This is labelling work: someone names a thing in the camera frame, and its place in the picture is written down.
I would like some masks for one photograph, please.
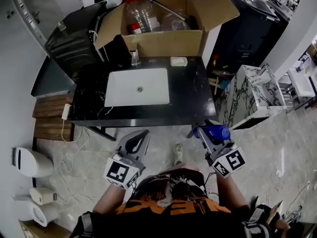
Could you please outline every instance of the white sneaker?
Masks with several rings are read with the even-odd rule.
[[[174,147],[174,166],[183,162],[183,147],[180,144]]]

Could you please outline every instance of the black t-shirt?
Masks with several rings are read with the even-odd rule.
[[[131,198],[112,214],[83,214],[71,238],[124,234],[271,237],[267,225],[248,222],[249,217],[248,208],[230,212],[210,200],[200,172],[177,169],[143,180]]]

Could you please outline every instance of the faucet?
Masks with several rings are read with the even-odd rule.
[[[268,70],[269,69],[269,66],[268,66],[268,64],[266,63],[266,64],[264,64],[262,67],[261,67],[261,69],[258,71],[258,73],[257,73],[257,75],[258,76],[261,76],[266,70]]]

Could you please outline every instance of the floor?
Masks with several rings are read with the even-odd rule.
[[[119,140],[122,136],[138,129],[110,128],[106,131],[111,135],[117,134]],[[175,143],[182,144],[185,162],[195,164],[202,170],[205,177],[212,171],[204,160],[205,149],[201,142],[195,138],[186,138],[190,126],[159,126],[147,129],[151,132],[149,148],[144,158],[147,168],[138,182],[172,165],[172,149]],[[314,190],[317,182],[317,172],[314,172],[317,169],[316,131],[317,110],[301,109],[289,114],[280,113],[253,128],[232,132],[232,139],[242,147],[247,160],[247,165],[233,175],[247,201],[250,201],[252,196],[258,195],[261,202],[272,207],[284,200],[283,213],[288,208],[289,212],[298,210],[302,205],[301,220],[315,221],[317,214],[317,185]],[[71,169],[71,160],[77,149],[87,141],[88,136],[84,131],[79,140],[73,143],[38,140],[38,151],[50,155],[54,162],[53,175],[48,178],[39,178],[38,184],[55,188],[66,203],[69,197],[75,194],[90,197],[92,201],[97,202],[98,198],[92,197],[100,197],[109,185],[103,178],[103,172],[106,161],[116,148],[117,142],[110,142],[94,132],[87,132],[90,139],[78,152],[71,171],[67,171],[60,161],[63,158],[67,168]],[[74,138],[77,138],[79,133],[80,128],[76,127]],[[282,153],[284,168],[281,164]],[[275,175],[276,169],[283,172],[282,178]],[[207,186],[216,192],[215,176],[209,179]],[[81,202],[71,198],[68,204],[60,199],[56,203],[60,211],[57,223],[70,230],[75,227],[78,216],[91,211],[94,206],[88,198],[80,195],[76,198]]]

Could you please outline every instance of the white pillar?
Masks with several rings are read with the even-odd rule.
[[[204,62],[205,67],[207,67],[207,64],[209,62],[209,59],[211,57],[214,45],[216,44],[216,40],[218,38],[219,31],[221,29],[221,25],[215,27],[214,29],[210,30],[208,32],[207,41],[203,50],[202,59]]]
[[[290,23],[264,59],[280,79],[317,35],[317,0],[301,0]]]

